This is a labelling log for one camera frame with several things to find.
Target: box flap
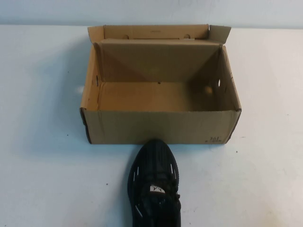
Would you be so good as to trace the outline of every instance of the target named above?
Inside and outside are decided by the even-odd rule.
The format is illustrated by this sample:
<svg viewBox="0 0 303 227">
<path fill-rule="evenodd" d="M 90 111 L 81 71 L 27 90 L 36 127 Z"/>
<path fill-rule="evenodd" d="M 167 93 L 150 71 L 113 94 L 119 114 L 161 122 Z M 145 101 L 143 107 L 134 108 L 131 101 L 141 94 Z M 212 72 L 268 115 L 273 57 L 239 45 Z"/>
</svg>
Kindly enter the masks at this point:
<svg viewBox="0 0 303 227">
<path fill-rule="evenodd" d="M 82 93 L 81 107 L 88 110 L 97 110 L 98 94 L 101 86 L 101 76 L 98 70 L 96 51 L 94 46 L 91 46 L 89 54 L 89 65 L 87 69 L 85 86 Z"/>
<path fill-rule="evenodd" d="M 105 39 L 96 44 L 104 82 L 189 81 L 218 48 L 204 40 Z"/>
<path fill-rule="evenodd" d="M 231 27 L 210 25 L 208 39 L 225 44 L 230 31 Z"/>
<path fill-rule="evenodd" d="M 234 83 L 232 70 L 231 70 L 231 65 L 230 65 L 229 60 L 228 60 L 228 55 L 227 55 L 227 51 L 226 51 L 225 46 L 222 46 L 221 53 L 222 54 L 220 55 L 221 56 L 220 61 L 225 62 L 225 64 L 223 64 L 221 74 L 225 75 L 226 78 L 230 80 L 230 83 L 228 83 L 228 85 L 229 85 L 228 90 L 230 92 L 230 96 L 231 96 L 231 99 L 232 99 L 232 102 L 233 102 L 233 105 L 234 105 L 234 109 L 237 110 L 237 111 L 241 111 L 242 107 L 241 107 L 238 92 L 237 92 L 237 89 L 236 89 L 236 86 L 235 86 L 235 83 Z"/>
<path fill-rule="evenodd" d="M 109 39 L 207 39 L 208 25 L 105 26 Z"/>
<path fill-rule="evenodd" d="M 104 39 L 104 26 L 88 27 L 91 43 L 98 43 Z"/>
</svg>

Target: corrugated cardboard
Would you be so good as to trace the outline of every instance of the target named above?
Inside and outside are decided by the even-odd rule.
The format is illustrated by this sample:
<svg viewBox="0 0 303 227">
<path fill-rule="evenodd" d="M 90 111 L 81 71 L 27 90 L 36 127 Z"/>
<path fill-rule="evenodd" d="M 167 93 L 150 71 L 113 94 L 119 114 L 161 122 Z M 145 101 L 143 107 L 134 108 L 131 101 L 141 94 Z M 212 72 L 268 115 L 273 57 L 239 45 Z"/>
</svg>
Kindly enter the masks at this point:
<svg viewBox="0 0 303 227">
<path fill-rule="evenodd" d="M 89 27 L 80 113 L 93 144 L 226 143 L 241 105 L 224 43 L 230 27 Z"/>
</svg>

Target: black shoe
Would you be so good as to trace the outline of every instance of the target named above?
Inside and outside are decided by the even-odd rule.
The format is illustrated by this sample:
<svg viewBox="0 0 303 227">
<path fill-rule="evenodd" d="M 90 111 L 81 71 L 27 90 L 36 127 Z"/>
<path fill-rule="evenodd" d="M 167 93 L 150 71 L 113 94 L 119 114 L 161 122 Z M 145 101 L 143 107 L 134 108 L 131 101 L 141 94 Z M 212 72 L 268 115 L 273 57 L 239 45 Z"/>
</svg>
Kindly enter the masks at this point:
<svg viewBox="0 0 303 227">
<path fill-rule="evenodd" d="M 128 177 L 133 227 L 181 227 L 178 184 L 178 167 L 170 148 L 161 140 L 147 142 Z"/>
</svg>

